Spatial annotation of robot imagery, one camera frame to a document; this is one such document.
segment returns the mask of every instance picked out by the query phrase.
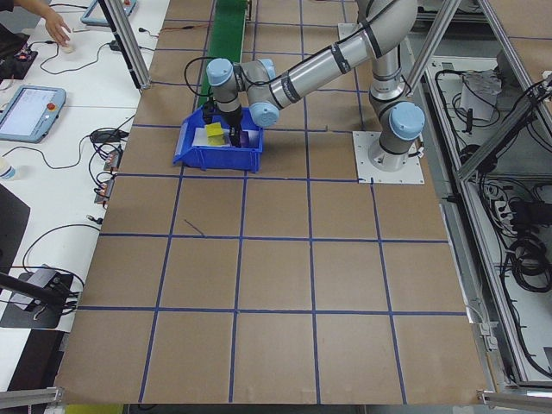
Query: floor tile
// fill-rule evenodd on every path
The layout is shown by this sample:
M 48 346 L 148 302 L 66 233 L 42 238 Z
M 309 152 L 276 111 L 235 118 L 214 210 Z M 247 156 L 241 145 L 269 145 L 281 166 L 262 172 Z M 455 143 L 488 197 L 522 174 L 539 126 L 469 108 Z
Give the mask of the floor tile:
M 304 52 L 314 54 L 327 46 L 339 41 L 337 24 L 333 26 L 304 26 Z
M 133 127 L 119 171 L 127 174 L 180 175 L 182 166 L 173 164 L 179 134 L 179 128 Z
M 158 50 L 149 68 L 154 82 L 167 82 L 184 85 L 184 68 L 192 60 L 203 56 L 201 51 Z M 193 85 L 200 83 L 201 62 L 194 62 L 186 71 L 188 81 Z
M 301 28 L 281 24 L 260 24 L 257 26 L 255 51 L 301 53 Z
M 161 305 L 234 308 L 237 240 L 172 239 Z
M 541 80 L 543 72 L 550 67 L 550 60 L 547 59 L 547 56 L 552 53 L 552 39 L 511 39 L 511 44 L 523 62 L 531 81 Z
M 448 244 L 385 243 L 384 254 L 394 311 L 466 310 Z
M 211 168 L 210 170 L 202 170 L 191 166 L 184 167 L 185 177 L 244 177 L 244 172 L 241 170 L 227 170 L 223 168 Z
M 312 309 L 309 243 L 244 241 L 239 306 L 264 310 Z
M 78 304 L 155 306 L 166 242 L 165 237 L 100 237 Z
M 301 0 L 285 0 L 274 2 L 274 0 L 258 0 L 257 22 L 262 23 L 301 23 L 301 12 L 299 4 Z
M 265 130 L 260 170 L 255 176 L 300 178 L 307 176 L 304 132 Z
M 209 32 L 209 23 L 186 21 L 186 26 L 194 26 L 190 30 L 179 30 L 182 22 L 164 22 L 157 41 L 157 49 L 194 49 L 203 51 Z
M 306 183 L 248 180 L 244 235 L 308 237 Z
M 317 309 L 387 311 L 378 243 L 315 242 Z
M 409 404 L 477 404 L 486 382 L 466 317 L 395 317 L 395 329 Z
M 361 110 L 356 92 L 316 91 L 312 92 L 306 101 L 309 129 L 362 130 Z
M 388 316 L 317 316 L 322 404 L 401 404 Z
M 520 7 L 516 0 L 491 0 L 489 3 L 508 37 L 552 39 L 549 21 L 552 3 L 549 0 L 531 0 L 529 7 Z
M 311 315 L 238 316 L 234 402 L 315 404 Z
M 117 177 L 103 233 L 168 235 L 179 179 Z
M 375 185 L 381 237 L 447 240 L 433 188 L 426 185 Z
M 309 166 L 312 179 L 357 180 L 352 134 L 310 132 Z
M 343 2 L 345 9 L 345 23 L 356 23 L 359 16 L 359 7 L 356 2 Z
M 278 122 L 272 128 L 304 130 L 304 102 L 299 101 L 282 109 Z
M 154 84 L 141 94 L 135 124 L 180 127 L 193 112 L 193 103 L 185 86 Z
M 243 180 L 184 179 L 174 234 L 240 235 Z
M 342 2 L 303 2 L 303 24 L 336 26 L 343 23 Z
M 161 312 L 143 403 L 228 403 L 232 318 Z
M 375 239 L 370 189 L 357 183 L 312 182 L 312 235 L 321 238 Z
M 370 60 L 367 60 L 366 62 L 361 63 L 358 65 L 355 69 L 356 71 L 356 78 L 358 80 L 358 89 L 359 91 L 369 91 L 370 86 L 373 82 L 373 75 L 372 75 L 372 62 Z M 362 94 L 362 103 L 363 104 L 369 104 L 368 103 L 369 96 L 365 92 Z
M 254 49 L 254 42 L 255 42 L 255 27 L 256 25 L 254 22 L 246 22 L 245 24 L 245 32 L 243 33 L 243 45 L 241 48 L 244 53 L 251 53 Z
M 137 403 L 153 318 L 153 312 L 79 310 L 55 380 L 64 402 Z
M 170 2 L 166 10 L 166 19 L 209 20 L 214 0 L 186 0 Z

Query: human arm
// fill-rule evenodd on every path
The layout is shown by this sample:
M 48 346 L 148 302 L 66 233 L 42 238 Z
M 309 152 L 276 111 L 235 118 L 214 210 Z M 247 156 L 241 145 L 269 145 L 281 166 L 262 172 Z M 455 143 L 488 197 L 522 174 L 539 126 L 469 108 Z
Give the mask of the human arm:
M 63 17 L 60 16 L 54 9 L 41 0 L 14 0 L 15 5 L 23 7 L 25 10 L 43 17 L 46 21 L 46 30 L 57 43 L 66 47 L 70 40 L 66 32 L 71 32 L 66 25 Z

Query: blue plastic bin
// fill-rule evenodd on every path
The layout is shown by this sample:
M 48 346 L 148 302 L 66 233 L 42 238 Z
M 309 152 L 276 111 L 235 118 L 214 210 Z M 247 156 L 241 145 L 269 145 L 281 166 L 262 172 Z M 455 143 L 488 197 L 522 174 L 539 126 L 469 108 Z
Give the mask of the blue plastic bin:
M 213 116 L 213 122 L 220 122 L 223 129 L 229 125 L 221 116 Z M 176 146 L 172 163 L 182 161 L 187 166 L 206 170 L 208 168 L 227 168 L 231 170 L 245 170 L 256 173 L 260 168 L 262 153 L 263 128 L 253 123 L 249 108 L 243 108 L 241 127 L 246 130 L 259 131 L 257 140 L 250 140 L 248 148 L 237 147 L 207 147 L 192 146 L 196 128 L 205 128 L 201 109 L 188 116 L 180 128 L 179 142 Z

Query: human hand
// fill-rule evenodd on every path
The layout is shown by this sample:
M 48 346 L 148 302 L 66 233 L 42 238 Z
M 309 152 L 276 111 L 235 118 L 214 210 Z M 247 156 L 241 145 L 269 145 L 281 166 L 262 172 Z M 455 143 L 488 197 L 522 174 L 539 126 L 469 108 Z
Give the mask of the human hand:
M 60 46 L 67 47 L 67 42 L 70 40 L 67 33 L 71 33 L 71 30 L 66 25 L 63 17 L 61 17 L 53 9 L 50 9 L 44 15 L 44 20 L 46 20 L 46 30 L 50 36 L 52 36 L 52 39 L 54 39 Z

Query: purple object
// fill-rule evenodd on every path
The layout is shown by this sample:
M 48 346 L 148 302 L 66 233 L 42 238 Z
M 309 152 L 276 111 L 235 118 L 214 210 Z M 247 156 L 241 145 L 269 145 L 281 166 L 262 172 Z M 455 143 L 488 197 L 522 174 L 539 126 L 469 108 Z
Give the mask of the purple object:
M 242 148 L 249 148 L 249 132 L 240 131 L 240 145 Z

